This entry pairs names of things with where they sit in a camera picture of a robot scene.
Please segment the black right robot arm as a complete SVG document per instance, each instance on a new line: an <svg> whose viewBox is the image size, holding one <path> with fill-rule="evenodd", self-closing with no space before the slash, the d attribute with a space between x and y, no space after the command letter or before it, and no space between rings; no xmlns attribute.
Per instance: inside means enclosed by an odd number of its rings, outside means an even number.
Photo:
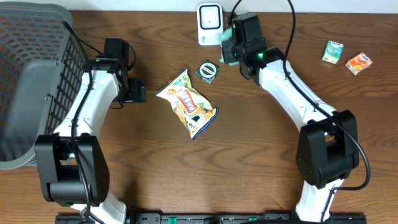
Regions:
<svg viewBox="0 0 398 224"><path fill-rule="evenodd" d="M300 221L331 221L330 208L338 190L359 165L354 114L338 112L321 100L294 72L277 47L263 38L221 42L225 63L238 63L242 76L272 95L299 131L296 165L304 179L294 213Z"/></svg>

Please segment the orange tissue pack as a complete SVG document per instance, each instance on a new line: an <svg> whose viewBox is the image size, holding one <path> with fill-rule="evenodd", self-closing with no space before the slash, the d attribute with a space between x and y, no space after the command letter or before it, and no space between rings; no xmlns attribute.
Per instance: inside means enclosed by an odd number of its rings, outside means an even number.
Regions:
<svg viewBox="0 0 398 224"><path fill-rule="evenodd" d="M366 54L361 52L357 56L349 59L345 66L353 75L357 75L372 64L373 61Z"/></svg>

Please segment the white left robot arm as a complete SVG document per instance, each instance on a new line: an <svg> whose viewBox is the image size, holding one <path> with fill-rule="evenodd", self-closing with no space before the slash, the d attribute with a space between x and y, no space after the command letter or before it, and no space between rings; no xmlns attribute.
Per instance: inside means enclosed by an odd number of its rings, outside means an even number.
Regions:
<svg viewBox="0 0 398 224"><path fill-rule="evenodd" d="M83 67L81 86L53 134L34 144L44 199L79 211L67 223L130 223L127 205L109 190L110 172L98 137L111 103L146 101L145 83L128 76L122 60L96 58Z"/></svg>

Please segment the green tissue pack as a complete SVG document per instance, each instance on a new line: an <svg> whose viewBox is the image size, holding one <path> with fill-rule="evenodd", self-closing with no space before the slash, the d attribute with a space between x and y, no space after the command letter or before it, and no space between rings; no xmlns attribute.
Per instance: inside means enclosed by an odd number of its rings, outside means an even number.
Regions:
<svg viewBox="0 0 398 224"><path fill-rule="evenodd" d="M328 43L326 44L322 60L336 64L341 57L343 48L344 48L343 44L329 40Z"/></svg>

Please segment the teal snack pouch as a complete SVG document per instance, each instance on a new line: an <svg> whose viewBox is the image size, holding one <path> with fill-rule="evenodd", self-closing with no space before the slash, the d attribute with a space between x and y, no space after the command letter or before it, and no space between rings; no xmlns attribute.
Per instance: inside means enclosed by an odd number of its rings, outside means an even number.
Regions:
<svg viewBox="0 0 398 224"><path fill-rule="evenodd" d="M219 41L220 46L222 46L222 41L228 40L230 37L232 37L232 28L226 29L222 34L220 34L218 36L218 41ZM226 64L223 56L221 56L221 58L219 59L219 62L222 64ZM236 66L236 65L239 65L239 62L231 62L231 63L228 63L228 65Z"/></svg>

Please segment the yellow snack bag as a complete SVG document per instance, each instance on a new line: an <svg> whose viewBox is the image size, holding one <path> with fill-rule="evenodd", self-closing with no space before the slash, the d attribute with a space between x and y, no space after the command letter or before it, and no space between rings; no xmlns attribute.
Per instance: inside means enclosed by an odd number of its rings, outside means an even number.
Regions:
<svg viewBox="0 0 398 224"><path fill-rule="evenodd" d="M167 100L173 112L195 140L217 117L219 108L192 87L188 68L184 68L173 80L156 93Z"/></svg>

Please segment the round green label snack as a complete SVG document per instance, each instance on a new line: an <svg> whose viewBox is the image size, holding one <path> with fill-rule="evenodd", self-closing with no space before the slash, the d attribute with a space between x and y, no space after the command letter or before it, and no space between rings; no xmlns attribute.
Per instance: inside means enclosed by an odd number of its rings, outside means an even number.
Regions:
<svg viewBox="0 0 398 224"><path fill-rule="evenodd" d="M195 74L203 81L211 84L219 74L220 70L221 68L218 65L209 60L205 60Z"/></svg>

